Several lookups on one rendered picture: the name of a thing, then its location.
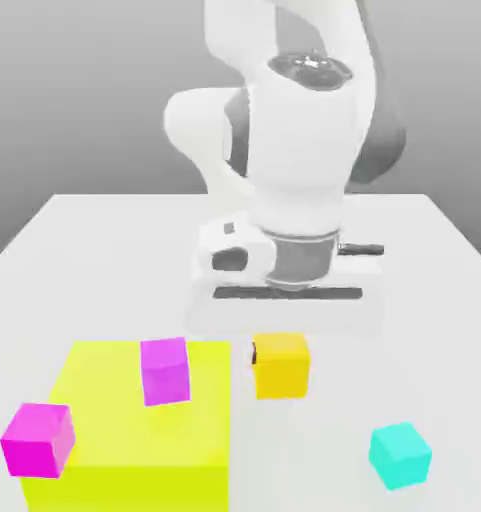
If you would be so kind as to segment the small violet cube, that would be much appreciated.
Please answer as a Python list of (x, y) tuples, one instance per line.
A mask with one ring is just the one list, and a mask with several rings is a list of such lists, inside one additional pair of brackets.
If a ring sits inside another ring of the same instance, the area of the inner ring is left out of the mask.
[(190, 400), (189, 360), (183, 337), (141, 341), (140, 371), (146, 407)]

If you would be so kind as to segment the small cyan cube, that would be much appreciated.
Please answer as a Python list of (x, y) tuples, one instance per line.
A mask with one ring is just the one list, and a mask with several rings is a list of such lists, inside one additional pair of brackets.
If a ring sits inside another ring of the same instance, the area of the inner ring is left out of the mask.
[(392, 492), (426, 481), (432, 450), (412, 423), (402, 422), (372, 431), (368, 458)]

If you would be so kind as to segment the large yellow box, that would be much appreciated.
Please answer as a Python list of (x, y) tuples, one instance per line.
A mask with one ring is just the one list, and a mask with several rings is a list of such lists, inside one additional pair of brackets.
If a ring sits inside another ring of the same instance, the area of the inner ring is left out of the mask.
[(231, 347), (187, 350), (190, 400), (147, 407), (138, 344), (72, 345), (49, 400), (75, 445), (59, 478), (22, 479), (28, 512), (228, 512)]

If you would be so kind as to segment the small orange cube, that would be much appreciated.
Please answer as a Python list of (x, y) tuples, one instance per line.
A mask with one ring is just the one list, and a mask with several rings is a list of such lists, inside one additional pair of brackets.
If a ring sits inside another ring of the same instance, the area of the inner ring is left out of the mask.
[(308, 391), (311, 355), (301, 333), (257, 333), (251, 367), (257, 399), (301, 399)]

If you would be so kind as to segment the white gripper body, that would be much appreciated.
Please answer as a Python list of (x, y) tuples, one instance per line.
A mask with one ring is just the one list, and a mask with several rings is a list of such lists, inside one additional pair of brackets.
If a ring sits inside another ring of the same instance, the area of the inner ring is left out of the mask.
[(317, 285), (286, 291), (196, 276), (185, 320), (200, 335), (301, 332), (371, 335), (384, 313), (383, 258), (337, 258)]

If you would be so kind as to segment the small magenta cube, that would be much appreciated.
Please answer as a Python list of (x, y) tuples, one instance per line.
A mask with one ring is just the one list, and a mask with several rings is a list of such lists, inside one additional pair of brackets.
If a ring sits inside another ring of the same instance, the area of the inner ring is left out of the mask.
[(75, 444), (70, 407), (23, 403), (0, 444), (11, 476), (58, 479)]

